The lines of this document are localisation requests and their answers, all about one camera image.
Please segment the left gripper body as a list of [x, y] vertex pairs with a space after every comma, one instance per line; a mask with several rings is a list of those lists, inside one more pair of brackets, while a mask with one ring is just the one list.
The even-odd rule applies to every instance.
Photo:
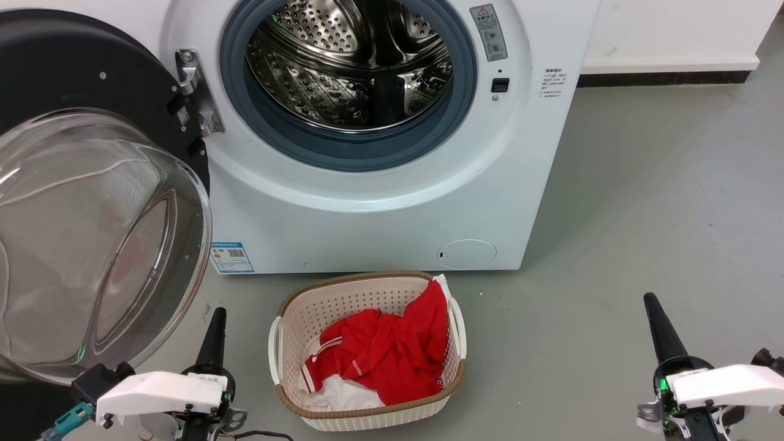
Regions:
[[218, 401], [204, 410], [186, 405], [180, 413], [180, 441], [218, 441], [219, 436], [231, 436], [246, 424], [247, 411], [233, 405], [236, 382], [229, 371], [218, 366], [191, 366], [182, 375], [217, 383], [221, 392]]

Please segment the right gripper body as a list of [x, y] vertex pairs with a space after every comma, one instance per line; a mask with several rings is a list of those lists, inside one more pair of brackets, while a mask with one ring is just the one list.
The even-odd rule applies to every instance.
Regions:
[[713, 368], [695, 356], [671, 356], [661, 360], [653, 377], [655, 401], [636, 407], [636, 424], [662, 435], [665, 441], [731, 441], [731, 431], [745, 418], [744, 407], [715, 405], [712, 400], [702, 407], [684, 407], [677, 403], [668, 382], [672, 375], [703, 373]]

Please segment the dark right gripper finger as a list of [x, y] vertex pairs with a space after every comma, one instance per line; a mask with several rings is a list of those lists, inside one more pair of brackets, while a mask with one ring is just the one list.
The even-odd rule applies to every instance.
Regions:
[[667, 358], [667, 360], [669, 360], [670, 358], [674, 358], [674, 357], [687, 356], [688, 352], [684, 348], [684, 345], [683, 345], [681, 339], [679, 338], [679, 336], [677, 334], [677, 331], [674, 329], [674, 327], [673, 327], [671, 322], [670, 322], [670, 326], [671, 327], [670, 327], [669, 332], [670, 332], [670, 348], [671, 348], [670, 350], [671, 350], [671, 352], [670, 352], [670, 357]]
[[649, 319], [650, 337], [656, 360], [662, 363], [670, 357], [670, 322], [655, 293], [644, 294], [644, 307]]

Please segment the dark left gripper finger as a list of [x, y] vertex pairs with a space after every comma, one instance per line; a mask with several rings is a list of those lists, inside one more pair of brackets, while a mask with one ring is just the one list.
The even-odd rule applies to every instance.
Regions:
[[227, 311], [218, 307], [210, 321], [210, 369], [219, 373], [224, 367]]
[[219, 371], [219, 308], [213, 313], [194, 366], [196, 373]]

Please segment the black round glass washer door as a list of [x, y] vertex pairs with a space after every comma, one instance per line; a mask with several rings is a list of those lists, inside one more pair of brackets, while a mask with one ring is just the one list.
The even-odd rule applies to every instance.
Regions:
[[212, 238], [205, 122], [109, 23], [0, 9], [0, 382], [137, 368], [171, 335]]

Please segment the white front-load washing machine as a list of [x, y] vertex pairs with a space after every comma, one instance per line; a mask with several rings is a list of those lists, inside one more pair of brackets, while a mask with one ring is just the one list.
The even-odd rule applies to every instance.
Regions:
[[[476, 238], [521, 267], [551, 175], [601, 0], [449, 0], [478, 58], [465, 121], [425, 156], [372, 172], [311, 167], [252, 133], [230, 103], [219, 67], [226, 23], [240, 0], [171, 0], [160, 53], [193, 48], [225, 124], [205, 139], [213, 242], [241, 242], [255, 273], [443, 270], [444, 245]], [[470, 8], [493, 4], [508, 58], [488, 62]], [[567, 75], [540, 98], [546, 68]], [[492, 93], [493, 78], [509, 78]]]

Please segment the metal door hinge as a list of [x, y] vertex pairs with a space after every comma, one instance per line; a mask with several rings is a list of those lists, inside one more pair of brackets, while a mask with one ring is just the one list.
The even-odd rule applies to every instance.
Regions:
[[189, 98], [198, 112], [202, 137], [224, 133], [226, 126], [208, 83], [199, 53], [193, 48], [176, 51], [175, 62], [182, 95]]

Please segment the blue energy label sticker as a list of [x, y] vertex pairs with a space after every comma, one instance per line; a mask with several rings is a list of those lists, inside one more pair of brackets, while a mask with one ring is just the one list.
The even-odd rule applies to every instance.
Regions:
[[255, 273], [241, 242], [212, 242], [210, 253], [216, 271], [221, 274]]

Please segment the beige perforated laundry basket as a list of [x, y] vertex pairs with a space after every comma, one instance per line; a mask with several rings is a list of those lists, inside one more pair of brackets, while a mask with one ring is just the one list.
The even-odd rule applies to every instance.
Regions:
[[439, 413], [467, 371], [467, 330], [458, 301], [442, 274], [436, 277], [447, 302], [448, 343], [443, 389], [439, 394], [406, 404], [367, 410], [317, 412], [297, 396], [297, 380], [306, 357], [317, 348], [321, 332], [339, 319], [377, 308], [398, 314], [418, 298], [434, 277], [422, 271], [348, 274], [326, 279], [292, 293], [274, 319], [267, 343], [269, 373], [277, 394], [292, 413], [322, 432], [358, 432], [412, 423]]

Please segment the white garment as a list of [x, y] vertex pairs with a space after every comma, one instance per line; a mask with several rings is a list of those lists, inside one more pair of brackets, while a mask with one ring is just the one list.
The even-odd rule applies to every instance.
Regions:
[[360, 383], [342, 380], [338, 374], [326, 377], [319, 390], [306, 379], [297, 381], [297, 394], [302, 408], [312, 412], [339, 412], [383, 407], [376, 390]]

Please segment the red shirt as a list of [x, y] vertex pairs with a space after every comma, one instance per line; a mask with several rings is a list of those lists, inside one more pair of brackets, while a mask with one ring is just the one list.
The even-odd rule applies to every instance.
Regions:
[[376, 390], [384, 407], [428, 398], [442, 390], [447, 326], [443, 288], [432, 279], [400, 315], [367, 308], [331, 324], [298, 380], [314, 383], [317, 391], [326, 377], [338, 374]]

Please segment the round white filter cover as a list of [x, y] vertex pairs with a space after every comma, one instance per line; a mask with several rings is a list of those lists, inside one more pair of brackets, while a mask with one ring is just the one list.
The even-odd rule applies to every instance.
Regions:
[[443, 246], [437, 253], [439, 263], [451, 270], [476, 270], [496, 259], [496, 247], [484, 240], [464, 238]]

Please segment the small printed text label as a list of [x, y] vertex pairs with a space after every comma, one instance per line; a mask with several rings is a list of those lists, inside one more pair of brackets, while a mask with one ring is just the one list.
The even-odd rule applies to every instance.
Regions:
[[567, 75], [561, 68], [546, 68], [538, 87], [538, 97], [558, 98], [563, 94]]

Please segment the steel perforated washer drum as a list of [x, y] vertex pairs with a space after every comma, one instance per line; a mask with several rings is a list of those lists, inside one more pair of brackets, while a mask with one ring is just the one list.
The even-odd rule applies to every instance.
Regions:
[[285, 0], [255, 29], [246, 61], [281, 108], [341, 133], [419, 118], [453, 79], [439, 33], [400, 0]]

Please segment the grey warning sticker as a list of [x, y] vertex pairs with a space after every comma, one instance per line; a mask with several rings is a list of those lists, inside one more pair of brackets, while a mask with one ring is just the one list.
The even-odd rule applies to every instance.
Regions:
[[469, 11], [473, 22], [478, 28], [487, 61], [494, 62], [507, 59], [506, 42], [493, 4], [472, 7]]

